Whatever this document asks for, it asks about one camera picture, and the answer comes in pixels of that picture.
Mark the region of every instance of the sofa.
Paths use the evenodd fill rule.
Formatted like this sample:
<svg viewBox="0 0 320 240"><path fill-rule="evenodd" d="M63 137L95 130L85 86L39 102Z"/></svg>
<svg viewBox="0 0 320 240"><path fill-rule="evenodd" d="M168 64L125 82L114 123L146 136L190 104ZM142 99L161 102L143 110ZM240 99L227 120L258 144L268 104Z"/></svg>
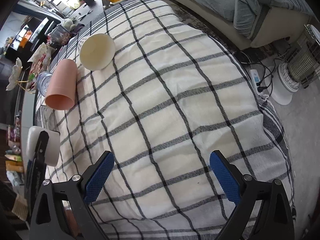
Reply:
<svg viewBox="0 0 320 240"><path fill-rule="evenodd" d="M297 40L315 16L305 0L175 0L204 18L240 50Z"/></svg>

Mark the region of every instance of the pink paper cup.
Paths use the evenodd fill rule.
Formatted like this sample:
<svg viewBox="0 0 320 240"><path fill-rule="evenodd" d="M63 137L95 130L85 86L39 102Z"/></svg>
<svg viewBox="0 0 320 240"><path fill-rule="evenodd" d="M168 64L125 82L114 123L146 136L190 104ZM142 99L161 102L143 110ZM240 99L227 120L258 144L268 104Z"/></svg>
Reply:
<svg viewBox="0 0 320 240"><path fill-rule="evenodd" d="M44 102L55 110L68 110L75 105L77 65L71 59L61 60L53 72Z"/></svg>

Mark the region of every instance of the water bottle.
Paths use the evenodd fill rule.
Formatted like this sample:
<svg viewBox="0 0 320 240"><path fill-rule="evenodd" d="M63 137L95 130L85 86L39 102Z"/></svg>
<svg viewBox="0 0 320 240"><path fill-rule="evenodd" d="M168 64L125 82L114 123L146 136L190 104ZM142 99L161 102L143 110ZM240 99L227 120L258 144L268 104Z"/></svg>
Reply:
<svg viewBox="0 0 320 240"><path fill-rule="evenodd" d="M52 73L43 71L37 77L37 88L41 95L45 97Z"/></svg>

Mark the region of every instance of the table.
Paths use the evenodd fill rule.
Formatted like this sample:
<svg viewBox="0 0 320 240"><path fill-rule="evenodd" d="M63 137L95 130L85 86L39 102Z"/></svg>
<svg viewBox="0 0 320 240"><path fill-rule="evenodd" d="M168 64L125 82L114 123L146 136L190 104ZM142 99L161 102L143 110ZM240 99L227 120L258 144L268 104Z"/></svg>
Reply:
<svg viewBox="0 0 320 240"><path fill-rule="evenodd" d="M109 8L109 1L107 0L95 0L94 6L88 6L87 4L84 4L80 6L77 10L75 10L68 18L71 19L72 17L76 17L76 21L74 22L75 25L78 23L87 25L90 21L95 19L99 14L103 12L103 6L105 5L107 8ZM88 13L90 10L93 10L92 13L88 14L81 20L78 20L78 18L86 13Z"/></svg>

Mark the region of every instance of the power strip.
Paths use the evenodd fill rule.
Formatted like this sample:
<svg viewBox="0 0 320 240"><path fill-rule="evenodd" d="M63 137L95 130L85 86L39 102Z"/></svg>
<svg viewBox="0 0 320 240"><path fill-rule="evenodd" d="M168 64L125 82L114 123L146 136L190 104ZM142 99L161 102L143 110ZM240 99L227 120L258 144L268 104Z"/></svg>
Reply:
<svg viewBox="0 0 320 240"><path fill-rule="evenodd" d="M254 92L258 96L262 96L262 92L258 92L258 86L257 86L257 83L260 82L258 71L256 69L250 69L250 77L251 77L251 82L252 82Z"/></svg>

